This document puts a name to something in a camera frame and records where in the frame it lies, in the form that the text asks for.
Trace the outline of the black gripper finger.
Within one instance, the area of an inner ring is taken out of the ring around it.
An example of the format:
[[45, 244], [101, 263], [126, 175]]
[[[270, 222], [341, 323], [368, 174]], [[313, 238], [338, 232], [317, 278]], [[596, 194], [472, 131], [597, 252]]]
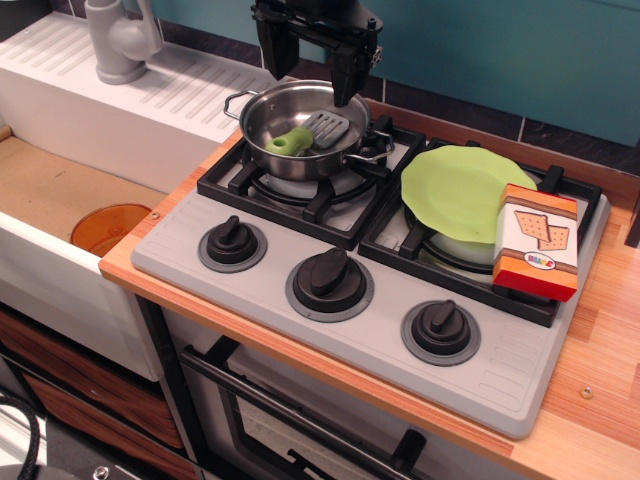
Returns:
[[290, 31], [290, 21], [255, 15], [265, 67], [276, 80], [287, 76], [299, 63], [299, 39]]
[[364, 87], [372, 65], [372, 54], [367, 45], [341, 43], [332, 51], [331, 59], [334, 104], [344, 107]]

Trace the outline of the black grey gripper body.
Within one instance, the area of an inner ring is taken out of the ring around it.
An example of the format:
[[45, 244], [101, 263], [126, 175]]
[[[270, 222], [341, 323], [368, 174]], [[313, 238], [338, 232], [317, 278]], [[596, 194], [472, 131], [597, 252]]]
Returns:
[[255, 15], [290, 21], [290, 31], [302, 41], [333, 51], [341, 43], [367, 45], [373, 65], [381, 60], [378, 34], [382, 20], [359, 1], [257, 1]]

